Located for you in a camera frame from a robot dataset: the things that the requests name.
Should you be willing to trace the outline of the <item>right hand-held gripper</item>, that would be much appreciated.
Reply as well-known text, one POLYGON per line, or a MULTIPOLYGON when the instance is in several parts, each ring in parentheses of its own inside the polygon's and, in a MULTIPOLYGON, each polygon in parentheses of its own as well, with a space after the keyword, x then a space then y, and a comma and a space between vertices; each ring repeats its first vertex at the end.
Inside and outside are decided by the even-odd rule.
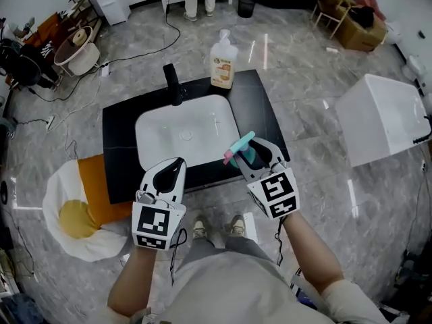
POLYGON ((249 193, 254 202, 270 219, 281 219, 300 209, 299 191, 290 167, 284 165, 281 149, 263 138, 254 137, 250 141, 254 150, 239 151, 234 155, 249 193), (262 163, 273 167, 262 173, 262 163))

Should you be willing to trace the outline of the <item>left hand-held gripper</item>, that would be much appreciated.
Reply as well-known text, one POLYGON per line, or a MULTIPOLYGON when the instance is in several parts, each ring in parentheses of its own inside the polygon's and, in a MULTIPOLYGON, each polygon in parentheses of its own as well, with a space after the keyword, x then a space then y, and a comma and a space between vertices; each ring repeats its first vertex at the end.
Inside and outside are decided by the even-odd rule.
POLYGON ((137 247, 168 251, 186 241, 186 232, 180 229, 186 214, 181 203, 186 170, 186 161, 176 157, 145 172, 132 205, 131 232, 137 247))

